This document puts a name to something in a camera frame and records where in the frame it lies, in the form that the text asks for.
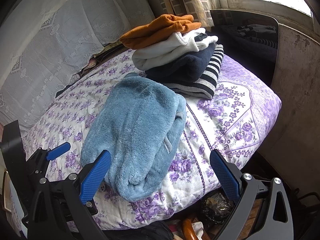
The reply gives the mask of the black chair by window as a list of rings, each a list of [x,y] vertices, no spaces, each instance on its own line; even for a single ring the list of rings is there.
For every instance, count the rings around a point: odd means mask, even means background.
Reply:
[[[219,37],[225,53],[271,86],[276,68],[279,24],[255,12],[215,9],[212,33]]]

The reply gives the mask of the navy folded garment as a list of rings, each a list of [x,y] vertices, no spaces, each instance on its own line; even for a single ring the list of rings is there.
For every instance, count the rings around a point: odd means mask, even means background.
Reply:
[[[204,50],[186,53],[163,66],[146,70],[146,76],[160,83],[194,82],[205,71],[215,47],[216,44],[211,43]]]

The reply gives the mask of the blue fleece garment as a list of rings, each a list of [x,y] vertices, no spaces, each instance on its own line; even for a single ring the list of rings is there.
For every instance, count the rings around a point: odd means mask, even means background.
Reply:
[[[107,150],[104,181],[134,202],[157,191],[177,152],[186,122],[186,100],[164,85],[130,73],[111,90],[81,150],[81,165]]]

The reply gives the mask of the purple floral bed quilt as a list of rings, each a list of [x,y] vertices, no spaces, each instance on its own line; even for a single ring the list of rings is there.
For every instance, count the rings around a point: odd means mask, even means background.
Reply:
[[[65,91],[29,130],[22,134],[27,156],[38,148],[69,142],[71,149],[49,164],[49,180],[80,171],[80,151],[111,89],[136,69],[127,50],[103,63]],[[101,185],[94,219],[103,230],[140,228],[170,218],[219,187],[209,164],[211,150],[242,168],[274,126],[281,100],[249,70],[220,52],[220,75],[212,99],[188,97],[187,119],[177,154],[162,187],[148,198],[127,202]]]

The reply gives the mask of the orange folded sweater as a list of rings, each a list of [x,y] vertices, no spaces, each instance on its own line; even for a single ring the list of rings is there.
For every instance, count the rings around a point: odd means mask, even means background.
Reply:
[[[125,47],[137,50],[164,41],[173,33],[185,34],[200,27],[202,24],[194,22],[193,15],[163,14],[149,24],[133,28],[119,40]]]

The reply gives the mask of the white lace bed cover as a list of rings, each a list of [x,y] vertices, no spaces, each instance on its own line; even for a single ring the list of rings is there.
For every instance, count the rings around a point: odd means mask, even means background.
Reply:
[[[1,26],[1,124],[31,129],[93,55],[152,19],[147,0],[22,0]]]

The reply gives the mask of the striped folded garment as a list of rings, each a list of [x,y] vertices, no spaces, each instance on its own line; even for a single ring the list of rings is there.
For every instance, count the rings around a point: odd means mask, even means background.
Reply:
[[[208,66],[198,80],[194,82],[176,81],[164,83],[164,85],[176,93],[211,100],[217,87],[223,57],[224,47],[218,44],[215,47]]]

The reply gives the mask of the white folded garment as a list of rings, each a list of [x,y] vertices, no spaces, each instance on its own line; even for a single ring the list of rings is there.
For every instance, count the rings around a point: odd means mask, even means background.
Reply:
[[[186,34],[175,32],[165,41],[137,49],[132,61],[139,70],[149,70],[170,63],[189,52],[199,52],[216,44],[219,38],[208,36],[204,28],[192,30]]]

